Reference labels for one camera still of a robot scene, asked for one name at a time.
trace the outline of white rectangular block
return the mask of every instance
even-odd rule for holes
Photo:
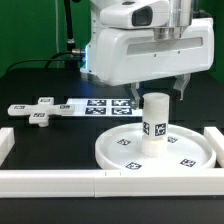
[[[206,127],[204,136],[217,154],[217,161],[224,168],[224,136],[216,127]]]
[[[0,130],[0,166],[15,144],[13,128],[2,128]]]

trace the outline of cylindrical block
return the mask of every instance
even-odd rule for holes
[[[142,152],[151,157],[160,157],[167,151],[169,96],[149,93],[143,97]]]

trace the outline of round white plate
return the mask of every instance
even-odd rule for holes
[[[214,167],[216,154],[197,132],[168,126],[167,154],[151,158],[141,152],[142,123],[127,124],[104,132],[96,141],[96,160],[103,169]]]

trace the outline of cable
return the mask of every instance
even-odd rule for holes
[[[46,62],[46,61],[62,61],[62,62],[65,62],[65,61],[69,61],[69,60],[66,60],[66,59],[29,59],[29,60],[24,60],[24,61],[19,61],[19,62],[16,62],[12,65],[10,65],[7,69],[6,69],[6,73],[8,73],[13,67],[15,67],[16,65],[18,64],[22,64],[22,63],[27,63],[27,62]]]
[[[60,56],[67,55],[67,54],[71,55],[72,52],[71,52],[71,51],[59,52],[59,53],[55,54],[54,56],[52,56],[52,57],[50,58],[50,60],[56,59],[56,58],[58,58],[58,57],[60,57]],[[48,68],[48,67],[49,67],[49,65],[50,65],[51,62],[52,62],[52,61],[50,61],[50,60],[46,63],[46,65],[45,65],[44,68]]]

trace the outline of black and white square pattern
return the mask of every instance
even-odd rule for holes
[[[114,107],[130,106],[130,100],[112,100],[112,106]]]
[[[142,167],[142,165],[140,165],[138,163],[134,163],[134,162],[131,162],[126,166],[126,168],[128,168],[130,170],[139,170],[141,167]]]
[[[169,143],[175,143],[177,141],[178,141],[178,138],[174,138],[174,137],[171,137],[171,136],[168,137],[168,142]]]
[[[166,135],[166,124],[157,124],[155,126],[155,136],[164,136]]]
[[[183,166],[193,167],[196,162],[189,159],[184,159],[180,164]]]
[[[41,99],[40,102],[41,103],[49,103],[51,101],[51,99]]]
[[[149,135],[150,126],[147,122],[143,122],[143,131],[145,134]]]
[[[106,106],[107,100],[88,100],[87,106]]]
[[[117,143],[120,144],[120,145],[123,145],[123,146],[127,146],[127,145],[131,144],[131,141],[125,140],[125,139],[121,139]]]
[[[106,114],[106,108],[87,107],[85,114],[86,115],[104,115]]]
[[[24,110],[25,106],[15,106],[14,109],[15,110]]]
[[[112,108],[112,115],[132,115],[131,108]]]
[[[71,108],[70,105],[61,105],[61,106],[60,106],[60,109],[61,109],[61,110],[67,110],[67,109],[70,109],[70,108]]]
[[[33,117],[44,117],[45,113],[35,113]]]

